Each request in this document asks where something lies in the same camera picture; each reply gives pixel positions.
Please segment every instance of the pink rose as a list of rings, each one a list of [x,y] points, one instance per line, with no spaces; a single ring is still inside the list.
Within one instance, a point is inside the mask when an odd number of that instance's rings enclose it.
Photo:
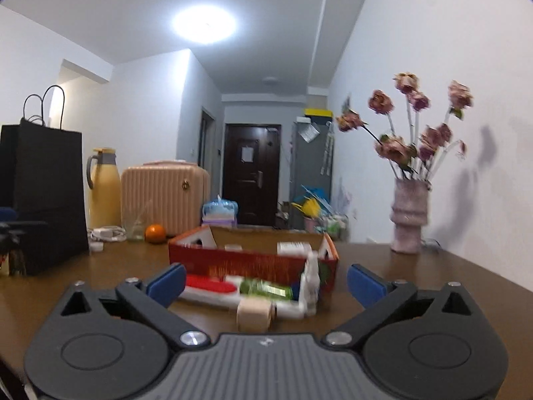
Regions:
[[[377,114],[388,114],[394,110],[391,98],[381,90],[374,90],[374,94],[368,100],[368,107]]]
[[[435,151],[429,147],[427,144],[422,144],[418,150],[418,157],[424,163],[427,162],[433,155]]]
[[[407,165],[411,156],[409,148],[404,144],[402,137],[388,137],[382,143],[375,144],[377,154],[399,165]]]
[[[433,150],[437,150],[439,147],[444,146],[445,141],[439,130],[426,126],[426,130],[420,136],[422,143],[427,145]]]
[[[415,92],[418,90],[418,77],[410,72],[401,72],[394,77],[396,81],[396,88],[400,90],[404,95]]]
[[[412,109],[417,112],[424,108],[430,108],[431,102],[422,92],[412,92],[407,97],[409,98],[409,103],[412,105]]]
[[[440,132],[442,140],[445,143],[449,143],[452,135],[450,127],[446,123],[443,123],[437,128],[437,130]]]
[[[366,125],[359,117],[358,113],[347,111],[340,117],[337,117],[338,128],[341,132],[347,132],[351,129],[359,129]]]
[[[456,110],[462,110],[466,106],[472,106],[473,96],[470,89],[457,81],[452,81],[448,87],[448,96],[451,106]]]

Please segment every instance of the yellow fan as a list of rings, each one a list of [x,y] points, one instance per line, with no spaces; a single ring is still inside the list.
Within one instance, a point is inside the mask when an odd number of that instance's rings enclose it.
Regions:
[[[302,205],[299,205],[297,203],[292,203],[292,205],[296,207],[300,212],[302,212],[305,216],[308,216],[310,218],[318,218],[320,215],[320,205],[318,204],[318,201],[316,201],[315,198],[306,197]]]

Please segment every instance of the charging cable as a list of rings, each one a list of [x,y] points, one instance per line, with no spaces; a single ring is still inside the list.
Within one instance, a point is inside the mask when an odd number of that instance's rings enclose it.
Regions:
[[[94,229],[90,238],[101,242],[123,242],[126,240],[126,230],[116,225],[109,225]]]

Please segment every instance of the flower vase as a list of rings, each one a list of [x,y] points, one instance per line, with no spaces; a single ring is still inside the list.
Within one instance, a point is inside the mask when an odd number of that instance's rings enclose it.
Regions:
[[[391,249],[396,253],[419,254],[422,226],[427,224],[427,183],[396,179],[391,221],[395,224]]]

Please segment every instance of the metal screw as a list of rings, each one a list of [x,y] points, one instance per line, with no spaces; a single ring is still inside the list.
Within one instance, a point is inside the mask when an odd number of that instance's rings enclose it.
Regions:
[[[207,335],[200,331],[187,331],[181,334],[180,341],[186,346],[201,346],[207,341]]]
[[[345,346],[352,341],[352,336],[343,331],[330,332],[326,335],[326,342],[332,346]]]

